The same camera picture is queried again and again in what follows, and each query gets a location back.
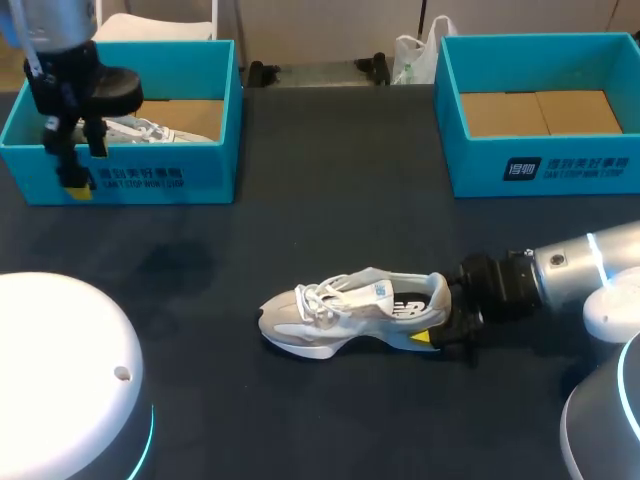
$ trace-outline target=white dome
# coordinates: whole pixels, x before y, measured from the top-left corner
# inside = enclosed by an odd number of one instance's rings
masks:
[[[67,478],[116,437],[140,392],[140,345],[100,290],[0,275],[0,480]]]

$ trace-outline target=cardboard box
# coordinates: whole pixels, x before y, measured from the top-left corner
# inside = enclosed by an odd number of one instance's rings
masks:
[[[548,135],[535,93],[463,93],[472,137]]]
[[[214,142],[220,139],[223,115],[222,100],[145,100],[136,112],[137,117]]]
[[[25,83],[0,136],[0,154],[27,203],[232,202],[242,120],[234,43],[102,43],[98,50],[104,64],[140,75],[145,98],[158,101],[143,105],[145,117],[214,141],[113,144],[107,158],[93,158],[87,145],[77,145],[78,160],[90,173],[92,198],[74,200],[59,184],[56,158],[37,143],[44,118]]]
[[[638,85],[624,33],[444,38],[434,107],[454,194],[640,193]]]
[[[621,134],[602,90],[460,95],[472,137]]]
[[[602,90],[537,92],[551,135],[622,133]]]

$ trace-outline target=cardboard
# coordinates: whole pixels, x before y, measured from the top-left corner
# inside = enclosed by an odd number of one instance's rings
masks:
[[[472,137],[549,135],[535,93],[463,93]]]
[[[223,114],[222,100],[145,100],[136,112],[137,117],[158,125],[202,135],[213,141],[220,139]]]
[[[602,90],[537,92],[551,135],[621,134]]]
[[[463,93],[472,137],[621,134],[601,90]]]

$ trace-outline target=yellow tag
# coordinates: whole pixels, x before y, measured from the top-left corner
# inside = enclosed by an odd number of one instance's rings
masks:
[[[431,338],[429,337],[429,330],[425,330],[424,332],[411,335],[411,340],[415,340],[416,342],[420,342],[420,343],[431,344]]]
[[[93,199],[89,185],[85,185],[82,188],[65,188],[65,190],[74,200],[89,201]]]

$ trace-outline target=shoe logo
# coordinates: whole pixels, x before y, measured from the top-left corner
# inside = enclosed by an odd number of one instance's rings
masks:
[[[411,318],[421,314],[427,305],[424,302],[395,302],[393,315],[399,318]]]
[[[384,285],[376,283],[375,289],[376,289],[376,295],[378,297],[386,297],[387,296],[387,289],[385,288]]]

